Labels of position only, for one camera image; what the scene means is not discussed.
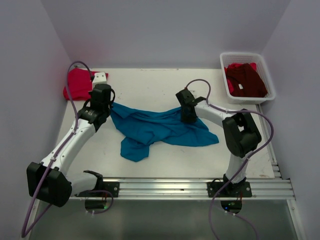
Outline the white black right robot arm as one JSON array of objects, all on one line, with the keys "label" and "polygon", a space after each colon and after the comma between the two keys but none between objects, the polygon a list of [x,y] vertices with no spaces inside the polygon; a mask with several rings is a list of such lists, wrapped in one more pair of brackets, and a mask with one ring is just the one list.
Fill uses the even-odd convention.
[{"label": "white black right robot arm", "polygon": [[236,197],[246,189],[248,156],[262,141],[258,127],[249,112],[231,112],[225,108],[216,109],[204,97],[195,98],[188,89],[175,94],[181,107],[181,121],[195,123],[198,118],[208,120],[223,129],[230,159],[223,182],[212,181],[209,195],[219,192],[219,197]]}]

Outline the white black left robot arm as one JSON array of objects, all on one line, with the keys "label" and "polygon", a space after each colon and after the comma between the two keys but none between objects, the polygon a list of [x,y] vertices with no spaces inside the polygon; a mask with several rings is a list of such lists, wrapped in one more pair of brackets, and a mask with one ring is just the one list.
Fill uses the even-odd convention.
[{"label": "white black left robot arm", "polygon": [[58,146],[39,163],[26,169],[29,195],[56,207],[64,206],[70,197],[90,192],[104,192],[103,176],[85,170],[75,176],[69,168],[86,142],[111,114],[115,92],[106,83],[93,87],[90,99],[77,112],[75,121]]}]

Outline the blue t shirt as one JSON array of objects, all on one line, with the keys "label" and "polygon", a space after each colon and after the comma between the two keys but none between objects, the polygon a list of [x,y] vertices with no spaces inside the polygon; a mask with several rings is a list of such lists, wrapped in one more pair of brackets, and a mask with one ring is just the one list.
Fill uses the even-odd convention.
[{"label": "blue t shirt", "polygon": [[217,135],[200,120],[181,122],[181,108],[153,112],[114,103],[111,119],[124,135],[121,157],[139,162],[149,157],[150,146],[156,142],[185,147],[205,147],[219,143]]}]

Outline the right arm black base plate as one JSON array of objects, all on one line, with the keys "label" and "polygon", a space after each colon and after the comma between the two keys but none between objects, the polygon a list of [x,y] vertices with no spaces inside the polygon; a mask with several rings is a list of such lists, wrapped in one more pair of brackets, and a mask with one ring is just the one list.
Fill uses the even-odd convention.
[{"label": "right arm black base plate", "polygon": [[[219,189],[223,187],[224,183],[224,181],[218,178],[208,181],[206,183],[208,197],[213,198]],[[217,195],[218,198],[251,198],[252,196],[251,185],[246,179],[239,183],[229,183]]]}]

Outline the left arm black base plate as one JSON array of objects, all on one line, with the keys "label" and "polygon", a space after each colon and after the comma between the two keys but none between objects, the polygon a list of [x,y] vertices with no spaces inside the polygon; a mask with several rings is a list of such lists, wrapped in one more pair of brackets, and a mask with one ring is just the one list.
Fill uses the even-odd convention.
[{"label": "left arm black base plate", "polygon": [[87,190],[76,194],[76,197],[85,198],[107,198],[110,197],[109,193],[97,192],[97,191],[107,191],[114,198],[119,196],[120,183],[118,181],[104,181],[100,186],[95,187],[93,190]]}]

